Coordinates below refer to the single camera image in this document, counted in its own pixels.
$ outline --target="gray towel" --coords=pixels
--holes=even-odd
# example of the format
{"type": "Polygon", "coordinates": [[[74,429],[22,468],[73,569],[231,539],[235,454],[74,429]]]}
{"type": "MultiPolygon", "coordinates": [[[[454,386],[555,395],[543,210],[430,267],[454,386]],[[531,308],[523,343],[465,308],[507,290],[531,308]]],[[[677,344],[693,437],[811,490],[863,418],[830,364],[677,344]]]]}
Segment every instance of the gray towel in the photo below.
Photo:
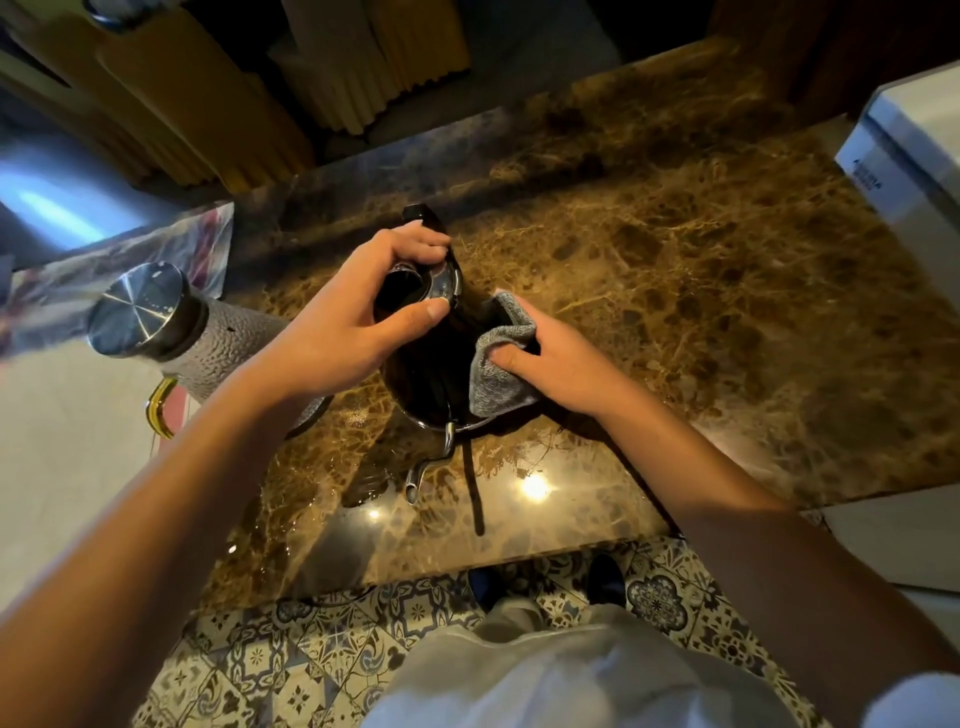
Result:
{"type": "Polygon", "coordinates": [[[494,298],[510,315],[513,324],[491,328],[477,339],[476,354],[470,363],[469,389],[470,412],[477,417],[496,417],[540,398],[540,393],[523,379],[500,369],[487,358],[491,347],[497,344],[524,347],[537,333],[537,325],[513,294],[500,291],[494,298]]]}

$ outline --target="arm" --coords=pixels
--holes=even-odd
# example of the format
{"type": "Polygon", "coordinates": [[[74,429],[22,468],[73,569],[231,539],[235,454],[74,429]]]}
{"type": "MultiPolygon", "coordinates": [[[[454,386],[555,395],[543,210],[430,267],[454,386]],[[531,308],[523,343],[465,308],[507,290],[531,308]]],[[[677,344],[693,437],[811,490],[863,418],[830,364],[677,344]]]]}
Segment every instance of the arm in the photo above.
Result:
{"type": "Polygon", "coordinates": [[[540,356],[492,354],[568,409],[594,417],[643,475],[710,572],[801,689],[838,726],[876,697],[960,658],[903,595],[798,516],[573,328],[524,308],[540,356]]]}
{"type": "Polygon", "coordinates": [[[126,725],[304,406],[371,374],[448,311],[438,300],[372,320],[373,298],[395,259],[439,262],[448,241],[416,223],[360,246],[7,610],[0,694],[18,696],[4,709],[11,725],[126,725]],[[47,684],[64,661],[76,669],[52,697],[47,684]]]}

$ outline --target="white appliance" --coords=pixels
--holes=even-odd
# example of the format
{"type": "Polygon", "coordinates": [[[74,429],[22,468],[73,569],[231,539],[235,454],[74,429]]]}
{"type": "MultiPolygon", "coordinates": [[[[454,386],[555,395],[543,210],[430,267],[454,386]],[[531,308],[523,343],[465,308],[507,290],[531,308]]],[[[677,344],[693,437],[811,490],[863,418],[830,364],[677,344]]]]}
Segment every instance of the white appliance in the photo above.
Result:
{"type": "Polygon", "coordinates": [[[836,162],[960,310],[960,61],[881,86],[836,162]]]}

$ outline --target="marble countertop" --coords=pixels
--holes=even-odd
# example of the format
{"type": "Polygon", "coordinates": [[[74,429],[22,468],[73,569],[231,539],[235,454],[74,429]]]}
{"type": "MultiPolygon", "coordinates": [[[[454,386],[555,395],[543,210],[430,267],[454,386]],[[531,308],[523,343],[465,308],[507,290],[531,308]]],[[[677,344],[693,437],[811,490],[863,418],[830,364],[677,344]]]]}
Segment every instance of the marble countertop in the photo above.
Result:
{"type": "MultiPolygon", "coordinates": [[[[960,319],[759,73],[705,41],[237,200],[227,300],[292,318],[427,202],[474,287],[579,328],[798,508],[960,479],[960,319]]],[[[440,438],[378,376],[281,448],[204,611],[669,526],[589,423],[440,438]]]]}

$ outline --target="gold handle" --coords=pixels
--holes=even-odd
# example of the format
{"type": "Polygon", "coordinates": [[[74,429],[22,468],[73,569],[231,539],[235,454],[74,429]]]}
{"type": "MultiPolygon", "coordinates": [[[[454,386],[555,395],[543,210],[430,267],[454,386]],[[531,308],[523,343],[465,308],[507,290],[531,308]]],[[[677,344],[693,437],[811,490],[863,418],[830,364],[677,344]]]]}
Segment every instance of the gold handle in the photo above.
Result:
{"type": "Polygon", "coordinates": [[[163,405],[176,386],[176,379],[172,376],[165,376],[147,400],[147,422],[150,423],[150,428],[157,435],[167,440],[173,439],[174,432],[163,419],[163,405]]]}

